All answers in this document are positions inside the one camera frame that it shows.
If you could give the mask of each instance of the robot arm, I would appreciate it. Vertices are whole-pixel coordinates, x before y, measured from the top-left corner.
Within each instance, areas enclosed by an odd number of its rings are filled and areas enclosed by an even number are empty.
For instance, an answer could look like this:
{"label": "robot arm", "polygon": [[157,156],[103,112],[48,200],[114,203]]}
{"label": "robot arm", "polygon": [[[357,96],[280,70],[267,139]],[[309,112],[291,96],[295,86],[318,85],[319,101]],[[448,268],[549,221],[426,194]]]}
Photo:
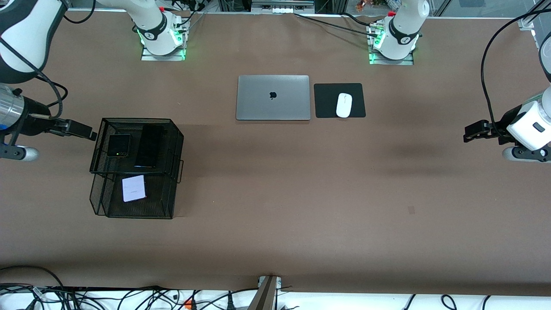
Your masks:
{"label": "robot arm", "polygon": [[[182,44],[181,17],[161,12],[155,0],[98,2],[125,9],[136,23],[144,46],[152,54],[166,55]],[[0,158],[33,161],[38,157],[36,149],[16,144],[20,134],[35,136],[49,132],[96,140],[97,134],[91,127],[59,118],[61,97],[58,97],[58,115],[51,116],[49,107],[53,104],[39,103],[22,96],[21,89],[3,84],[29,81],[44,69],[53,34],[68,6],[68,0],[9,0],[0,8]],[[6,141],[7,136],[11,136],[9,141]]]}
{"label": "robot arm", "polygon": [[[539,61],[551,83],[551,33],[539,49]],[[551,86],[506,112],[494,125],[481,120],[465,127],[463,141],[496,137],[499,145],[515,144],[503,150],[510,161],[551,162]]]}
{"label": "robot arm", "polygon": [[402,0],[395,16],[378,21],[383,24],[383,33],[374,48],[392,60],[404,59],[415,48],[419,30],[430,13],[427,0]]}
{"label": "robot arm", "polygon": [[[0,8],[0,36],[42,70],[66,11],[67,4],[61,0],[10,0]],[[23,83],[35,76],[32,68],[0,44],[0,83]]]}
{"label": "robot arm", "polygon": [[[10,0],[0,8],[0,36],[39,70],[44,69],[53,34],[67,11],[67,2]],[[98,2],[126,10],[135,22],[145,48],[152,54],[166,55],[182,45],[182,18],[161,12],[155,0]],[[33,69],[0,44],[0,83],[23,83],[35,76]]]}

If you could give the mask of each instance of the smartphone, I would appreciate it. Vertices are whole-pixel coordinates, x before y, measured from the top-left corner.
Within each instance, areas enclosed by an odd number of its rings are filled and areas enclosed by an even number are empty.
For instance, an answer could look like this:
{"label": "smartphone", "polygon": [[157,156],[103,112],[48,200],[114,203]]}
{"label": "smartphone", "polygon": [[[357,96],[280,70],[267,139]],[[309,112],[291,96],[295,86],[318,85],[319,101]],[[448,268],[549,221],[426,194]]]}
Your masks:
{"label": "smartphone", "polygon": [[164,127],[161,125],[143,125],[134,167],[157,167],[163,132]]}
{"label": "smartphone", "polygon": [[130,153],[130,135],[110,135],[107,157],[127,157]]}

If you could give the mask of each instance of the laptop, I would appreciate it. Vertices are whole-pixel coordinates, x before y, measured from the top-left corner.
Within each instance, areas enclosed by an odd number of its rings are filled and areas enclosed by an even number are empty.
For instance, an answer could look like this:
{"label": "laptop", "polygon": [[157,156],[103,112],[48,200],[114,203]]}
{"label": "laptop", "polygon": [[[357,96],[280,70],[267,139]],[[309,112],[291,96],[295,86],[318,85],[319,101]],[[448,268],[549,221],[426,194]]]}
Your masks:
{"label": "laptop", "polygon": [[310,120],[308,76],[239,76],[235,118],[240,121]]}

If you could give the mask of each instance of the table surface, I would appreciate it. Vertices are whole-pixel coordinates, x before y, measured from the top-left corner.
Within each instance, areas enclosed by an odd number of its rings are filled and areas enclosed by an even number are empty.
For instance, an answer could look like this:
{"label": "table surface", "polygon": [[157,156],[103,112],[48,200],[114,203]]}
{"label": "table surface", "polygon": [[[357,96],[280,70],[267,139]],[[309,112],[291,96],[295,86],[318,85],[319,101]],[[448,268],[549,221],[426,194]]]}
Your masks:
{"label": "table surface", "polygon": [[[209,14],[183,62],[140,61],[125,13],[63,22],[45,73],[69,89],[64,118],[168,117],[185,135],[176,218],[94,215],[94,144],[22,137],[41,158],[0,166],[0,264],[73,286],[238,289],[277,274],[297,291],[546,295],[551,166],[462,142],[488,118],[480,59],[504,23],[429,19],[414,66],[374,66],[364,36],[290,14]],[[241,74],[309,75],[312,120],[236,121]],[[486,82],[497,116],[548,85],[529,32],[496,40]],[[367,117],[315,118],[314,83],[362,83]]]}

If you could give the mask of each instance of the computer mouse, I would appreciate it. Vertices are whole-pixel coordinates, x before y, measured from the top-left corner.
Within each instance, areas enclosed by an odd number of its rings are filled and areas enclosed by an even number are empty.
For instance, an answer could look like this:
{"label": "computer mouse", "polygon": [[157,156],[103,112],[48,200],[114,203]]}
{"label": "computer mouse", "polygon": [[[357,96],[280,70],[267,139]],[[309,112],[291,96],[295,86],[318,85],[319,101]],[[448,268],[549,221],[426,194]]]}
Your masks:
{"label": "computer mouse", "polygon": [[346,93],[340,93],[337,100],[337,116],[346,118],[350,115],[352,109],[352,96]]}

